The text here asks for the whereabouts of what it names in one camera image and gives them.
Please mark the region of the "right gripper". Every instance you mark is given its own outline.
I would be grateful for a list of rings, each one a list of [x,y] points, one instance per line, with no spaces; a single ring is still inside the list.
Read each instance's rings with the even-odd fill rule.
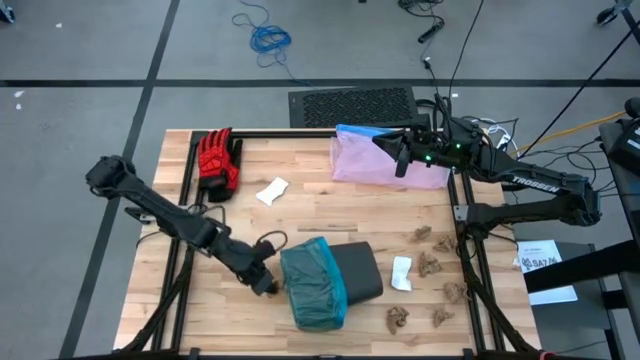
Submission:
[[[454,131],[451,137],[444,132],[414,128],[408,137],[406,130],[396,130],[372,138],[373,143],[396,161],[395,176],[404,178],[412,161],[427,166],[466,169],[473,164],[483,146],[477,132]]]

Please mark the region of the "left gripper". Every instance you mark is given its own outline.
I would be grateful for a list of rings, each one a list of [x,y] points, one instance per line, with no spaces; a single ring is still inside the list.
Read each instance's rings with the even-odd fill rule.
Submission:
[[[265,260],[276,254],[271,243],[256,243],[241,248],[242,259],[248,264],[236,273],[238,279],[258,296],[272,297],[279,292],[279,282],[265,265]]]

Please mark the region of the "teal trash bag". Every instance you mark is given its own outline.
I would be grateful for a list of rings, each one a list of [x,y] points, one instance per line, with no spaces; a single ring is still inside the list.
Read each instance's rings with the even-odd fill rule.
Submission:
[[[347,291],[326,239],[311,238],[283,250],[280,265],[296,327],[307,332],[341,329]]]

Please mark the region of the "dark grey trash bin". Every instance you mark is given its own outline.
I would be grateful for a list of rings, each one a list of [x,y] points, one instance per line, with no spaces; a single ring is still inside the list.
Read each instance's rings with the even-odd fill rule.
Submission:
[[[382,276],[368,242],[331,245],[330,250],[341,272],[349,306],[383,294]]]

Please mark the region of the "flat pink plastic bag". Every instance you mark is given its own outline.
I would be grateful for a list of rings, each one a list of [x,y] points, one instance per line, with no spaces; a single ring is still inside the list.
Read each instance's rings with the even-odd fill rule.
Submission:
[[[447,186],[449,169],[427,167],[420,162],[411,163],[404,178],[396,177],[396,162],[376,146],[372,138],[358,135],[331,138],[330,162],[334,181],[424,190]]]

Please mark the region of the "blue plastic bag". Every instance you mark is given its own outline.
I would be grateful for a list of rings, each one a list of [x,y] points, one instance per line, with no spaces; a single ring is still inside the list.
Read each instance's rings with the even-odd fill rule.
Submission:
[[[372,127],[372,126],[357,126],[338,124],[335,128],[337,137],[346,137],[348,135],[358,135],[367,138],[372,138],[378,135],[384,135],[391,132],[395,132],[393,128]]]

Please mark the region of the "black perforated computer case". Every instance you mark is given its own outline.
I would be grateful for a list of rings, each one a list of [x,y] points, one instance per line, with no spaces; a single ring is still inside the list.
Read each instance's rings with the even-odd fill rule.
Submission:
[[[333,128],[339,124],[391,127],[418,116],[409,86],[369,86],[288,94],[292,128]]]

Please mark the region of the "white power strip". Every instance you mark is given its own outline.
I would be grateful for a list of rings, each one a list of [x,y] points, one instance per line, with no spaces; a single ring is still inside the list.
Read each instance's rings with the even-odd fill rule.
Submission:
[[[512,134],[501,122],[489,118],[481,118],[480,122],[486,125],[487,133],[497,139],[495,147],[499,150],[506,151],[513,141]]]

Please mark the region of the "red and black glove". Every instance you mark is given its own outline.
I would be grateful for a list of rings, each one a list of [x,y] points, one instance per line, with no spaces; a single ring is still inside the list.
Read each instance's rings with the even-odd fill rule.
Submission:
[[[225,202],[236,192],[240,178],[243,140],[232,128],[209,132],[198,143],[198,188],[211,203]]]

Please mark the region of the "white printed paper sheet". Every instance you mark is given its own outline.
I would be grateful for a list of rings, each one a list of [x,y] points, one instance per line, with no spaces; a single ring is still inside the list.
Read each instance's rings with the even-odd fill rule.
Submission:
[[[529,303],[532,307],[576,302],[578,295],[573,285],[554,285],[558,272],[545,268],[563,261],[555,240],[527,240],[517,245],[517,258],[513,264],[525,275]]]

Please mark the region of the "black stand bar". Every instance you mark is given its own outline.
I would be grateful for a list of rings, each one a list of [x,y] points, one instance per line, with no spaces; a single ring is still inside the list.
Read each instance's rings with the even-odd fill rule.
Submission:
[[[572,285],[622,272],[640,273],[640,247],[634,240],[628,240],[562,261],[545,270],[558,272],[555,284],[549,284],[550,287]]]

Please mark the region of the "black office chair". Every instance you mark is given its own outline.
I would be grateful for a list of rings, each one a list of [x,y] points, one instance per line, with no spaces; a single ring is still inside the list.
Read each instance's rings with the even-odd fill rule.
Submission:
[[[624,104],[626,119],[598,127],[618,197],[632,230],[640,232],[640,97]]]

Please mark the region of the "black caster leg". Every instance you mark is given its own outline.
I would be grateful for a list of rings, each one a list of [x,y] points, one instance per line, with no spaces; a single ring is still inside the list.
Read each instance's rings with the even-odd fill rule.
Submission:
[[[635,0],[614,0],[615,4],[612,7],[602,10],[596,16],[596,24],[604,26],[612,22],[620,15],[624,10],[627,10]]]

